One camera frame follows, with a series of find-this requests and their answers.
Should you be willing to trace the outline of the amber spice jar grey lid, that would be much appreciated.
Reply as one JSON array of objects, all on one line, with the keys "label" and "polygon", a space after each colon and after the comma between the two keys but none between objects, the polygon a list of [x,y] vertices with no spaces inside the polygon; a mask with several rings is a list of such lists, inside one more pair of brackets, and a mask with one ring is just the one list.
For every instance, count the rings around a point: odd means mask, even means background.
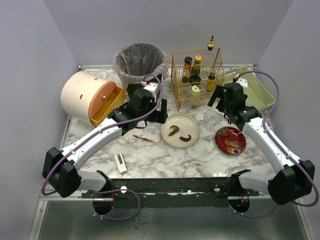
[{"label": "amber spice jar grey lid", "polygon": [[183,75],[181,78],[183,84],[189,82],[192,61],[193,59],[190,56],[184,58]]}]

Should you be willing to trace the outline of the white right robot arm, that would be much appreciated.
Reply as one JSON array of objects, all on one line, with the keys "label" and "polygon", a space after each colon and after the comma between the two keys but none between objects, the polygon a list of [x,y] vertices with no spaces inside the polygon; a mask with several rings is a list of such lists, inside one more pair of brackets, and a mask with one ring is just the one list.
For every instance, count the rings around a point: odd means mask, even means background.
[{"label": "white right robot arm", "polygon": [[314,164],[289,150],[268,127],[260,111],[246,105],[247,95],[238,80],[218,85],[207,105],[211,107],[216,99],[219,99],[217,110],[256,144],[274,171],[271,176],[245,170],[235,176],[236,187],[268,194],[278,205],[315,192],[315,200],[310,205],[316,205],[319,192],[313,181]]}]

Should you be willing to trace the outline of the clear oil bottle gold cap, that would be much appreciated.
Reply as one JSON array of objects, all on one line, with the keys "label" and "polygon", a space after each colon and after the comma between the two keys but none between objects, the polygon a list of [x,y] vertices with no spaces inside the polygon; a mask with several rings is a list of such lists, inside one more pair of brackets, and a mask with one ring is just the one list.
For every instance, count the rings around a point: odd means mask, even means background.
[{"label": "clear oil bottle gold cap", "polygon": [[201,56],[200,73],[201,83],[206,79],[206,71],[211,68],[213,60],[213,48],[215,47],[215,38],[212,35],[211,39],[206,45],[206,49],[198,49],[197,55]]}]

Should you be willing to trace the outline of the black lid glass jar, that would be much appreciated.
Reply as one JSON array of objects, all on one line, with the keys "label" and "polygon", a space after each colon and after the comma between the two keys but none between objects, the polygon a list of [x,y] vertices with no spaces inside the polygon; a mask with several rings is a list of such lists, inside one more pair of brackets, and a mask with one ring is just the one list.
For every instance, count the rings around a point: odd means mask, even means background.
[{"label": "black lid glass jar", "polygon": [[191,75],[189,77],[189,84],[191,86],[198,86],[201,83],[201,77],[197,74]]}]

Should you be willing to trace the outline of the clear drinking glass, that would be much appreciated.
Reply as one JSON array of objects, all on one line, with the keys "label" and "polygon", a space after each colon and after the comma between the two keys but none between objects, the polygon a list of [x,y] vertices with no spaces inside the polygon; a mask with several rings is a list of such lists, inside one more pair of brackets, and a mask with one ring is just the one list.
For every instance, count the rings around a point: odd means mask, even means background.
[{"label": "clear drinking glass", "polygon": [[158,124],[155,122],[147,122],[147,129],[150,133],[155,133],[158,129]]},{"label": "clear drinking glass", "polygon": [[214,110],[208,110],[203,114],[203,128],[211,130],[220,123],[220,115]]}]

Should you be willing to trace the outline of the pale green perforated basket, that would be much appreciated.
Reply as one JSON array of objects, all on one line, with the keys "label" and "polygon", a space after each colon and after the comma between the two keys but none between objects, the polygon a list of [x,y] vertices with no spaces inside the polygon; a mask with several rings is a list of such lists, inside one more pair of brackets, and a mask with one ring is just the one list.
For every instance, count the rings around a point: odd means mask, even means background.
[{"label": "pale green perforated basket", "polygon": [[[237,74],[248,71],[250,69],[247,66],[228,69],[225,72],[224,84],[231,83]],[[247,95],[247,106],[253,106],[259,111],[264,111],[274,105],[276,99],[268,92],[254,73],[247,73],[241,77],[247,80],[247,88],[244,88],[244,93]]]}]

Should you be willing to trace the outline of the small yellow label bottle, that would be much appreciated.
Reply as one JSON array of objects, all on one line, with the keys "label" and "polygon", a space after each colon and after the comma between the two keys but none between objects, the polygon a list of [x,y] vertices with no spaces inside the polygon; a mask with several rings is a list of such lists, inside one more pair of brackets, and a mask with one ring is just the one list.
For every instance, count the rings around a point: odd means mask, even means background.
[{"label": "small yellow label bottle", "polygon": [[210,70],[210,73],[209,73],[209,76],[208,76],[208,80],[206,82],[205,90],[207,92],[212,92],[214,90],[215,83],[216,83],[216,69],[213,67]]}]

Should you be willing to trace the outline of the green sauce bottle yellow cap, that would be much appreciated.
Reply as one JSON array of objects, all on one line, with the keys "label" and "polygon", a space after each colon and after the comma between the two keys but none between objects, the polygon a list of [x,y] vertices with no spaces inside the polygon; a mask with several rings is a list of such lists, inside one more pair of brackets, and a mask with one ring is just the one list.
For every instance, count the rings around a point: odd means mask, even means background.
[{"label": "green sauce bottle yellow cap", "polygon": [[202,63],[202,57],[200,55],[196,55],[195,59],[194,59],[194,63],[191,67],[190,70],[190,75],[194,76],[194,75],[200,75],[201,72],[201,63]]}]

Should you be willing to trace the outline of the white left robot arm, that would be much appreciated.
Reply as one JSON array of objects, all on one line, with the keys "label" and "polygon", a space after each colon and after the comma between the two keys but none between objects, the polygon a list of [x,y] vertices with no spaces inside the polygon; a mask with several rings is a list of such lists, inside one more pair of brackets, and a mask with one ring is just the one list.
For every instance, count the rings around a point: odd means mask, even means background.
[{"label": "white left robot arm", "polygon": [[101,171],[82,171],[82,166],[107,144],[137,128],[140,122],[164,124],[167,120],[167,100],[163,98],[162,84],[145,83],[130,97],[129,101],[111,111],[94,130],[75,143],[58,150],[49,149],[45,155],[41,193],[49,196],[46,185],[53,187],[52,193],[66,198],[75,191],[107,191],[108,177]]}]

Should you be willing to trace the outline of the cream round plate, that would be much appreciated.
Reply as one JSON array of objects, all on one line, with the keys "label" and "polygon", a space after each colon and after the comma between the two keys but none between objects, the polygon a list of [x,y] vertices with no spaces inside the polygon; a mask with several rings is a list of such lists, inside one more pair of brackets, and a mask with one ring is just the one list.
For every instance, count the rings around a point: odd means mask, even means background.
[{"label": "cream round plate", "polygon": [[[170,127],[176,125],[179,127],[179,132],[172,136],[168,134],[172,131]],[[197,122],[189,115],[184,113],[176,113],[169,116],[166,122],[161,126],[161,136],[163,140],[172,147],[175,148],[186,148],[196,142],[199,137],[199,126]],[[180,140],[180,137],[192,136],[192,139],[188,142]]]}]

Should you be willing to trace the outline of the cream cylindrical shaker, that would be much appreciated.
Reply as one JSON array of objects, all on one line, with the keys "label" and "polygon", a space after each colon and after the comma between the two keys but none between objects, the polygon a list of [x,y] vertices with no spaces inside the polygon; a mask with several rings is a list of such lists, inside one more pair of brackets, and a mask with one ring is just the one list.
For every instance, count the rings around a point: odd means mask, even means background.
[{"label": "cream cylindrical shaker", "polygon": [[201,95],[201,89],[197,85],[193,85],[190,93],[193,97],[199,97]]}]

